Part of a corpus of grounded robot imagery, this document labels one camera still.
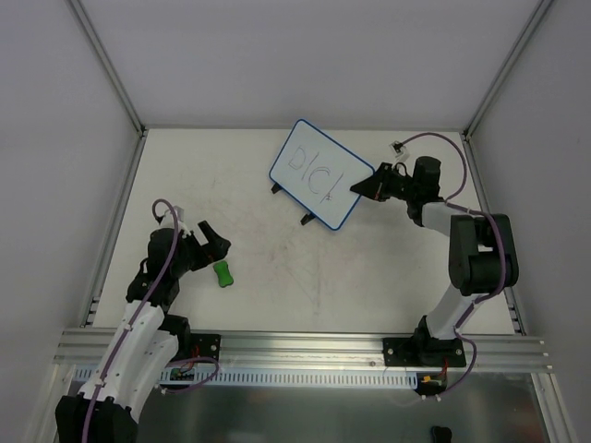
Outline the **blue framed whiteboard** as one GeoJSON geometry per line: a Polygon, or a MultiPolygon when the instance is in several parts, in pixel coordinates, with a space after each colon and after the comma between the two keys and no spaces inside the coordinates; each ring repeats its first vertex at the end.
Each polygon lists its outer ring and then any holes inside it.
{"type": "Polygon", "coordinates": [[[271,164],[269,178],[327,228],[338,231],[360,199],[350,187],[374,173],[364,159],[299,119],[271,164]]]}

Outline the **green bone-shaped eraser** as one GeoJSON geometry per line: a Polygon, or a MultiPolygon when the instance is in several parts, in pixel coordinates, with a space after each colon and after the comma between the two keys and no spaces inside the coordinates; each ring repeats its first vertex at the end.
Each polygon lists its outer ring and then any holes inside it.
{"type": "Polygon", "coordinates": [[[226,288],[234,284],[234,277],[231,273],[229,264],[225,260],[214,263],[213,269],[217,276],[218,285],[221,288],[226,288]]]}

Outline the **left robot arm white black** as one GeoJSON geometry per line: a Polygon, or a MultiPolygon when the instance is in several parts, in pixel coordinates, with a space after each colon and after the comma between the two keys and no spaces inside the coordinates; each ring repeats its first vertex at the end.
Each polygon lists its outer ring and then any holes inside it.
{"type": "Polygon", "coordinates": [[[62,397],[55,408],[62,442],[134,442],[145,402],[167,366],[220,369],[216,353],[192,333],[188,319],[169,309],[181,278],[224,259],[231,243],[206,221],[199,223],[205,244],[180,224],[158,221],[100,363],[78,393],[62,397]]]}

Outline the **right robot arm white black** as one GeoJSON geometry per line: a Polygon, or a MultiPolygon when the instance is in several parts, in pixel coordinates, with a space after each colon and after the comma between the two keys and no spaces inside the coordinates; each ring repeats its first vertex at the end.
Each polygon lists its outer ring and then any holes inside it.
{"type": "Polygon", "coordinates": [[[378,202],[402,200],[417,226],[449,240],[450,285],[410,337],[383,339],[384,364],[388,367],[464,367],[462,327],[480,305],[518,280],[509,218],[470,210],[442,198],[440,166],[439,160],[422,156],[409,174],[400,163],[384,162],[373,175],[350,188],[378,202]]]}

